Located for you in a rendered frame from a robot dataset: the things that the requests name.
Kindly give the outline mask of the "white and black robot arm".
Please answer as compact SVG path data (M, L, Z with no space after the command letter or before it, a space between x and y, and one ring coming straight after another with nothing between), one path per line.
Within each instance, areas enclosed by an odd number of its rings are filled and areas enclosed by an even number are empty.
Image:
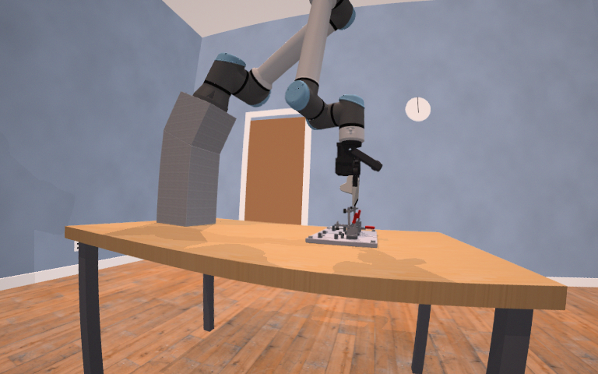
M356 12L349 0L309 2L308 23L259 68L248 72L240 58L219 53L204 83L192 96L225 112L231 94L257 108L269 99L272 84L299 61L296 78L285 93L286 102L306 118L311 129L339 127L340 142L358 140L363 143L364 100L346 94L339 98L339 102L326 104L318 96L326 38L336 30L348 28L354 22Z

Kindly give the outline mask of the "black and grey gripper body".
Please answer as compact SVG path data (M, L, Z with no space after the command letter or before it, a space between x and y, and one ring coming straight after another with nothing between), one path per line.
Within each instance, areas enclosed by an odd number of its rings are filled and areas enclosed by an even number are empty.
M355 157L351 152L353 151L354 147L359 148L362 147L362 142L358 140L345 140L341 143L336 143L337 146L337 157L349 157L353 159L345 159L336 158L336 169L335 173L339 176L348 176L353 175L353 168L355 168L355 164L358 164L358 174L359 174L359 162L361 161L360 158ZM351 148L351 150L349 150ZM346 174L346 175L343 175ZM361 174L361 172L360 172ZM360 175L359 174L359 175ZM358 177L359 177L358 175Z

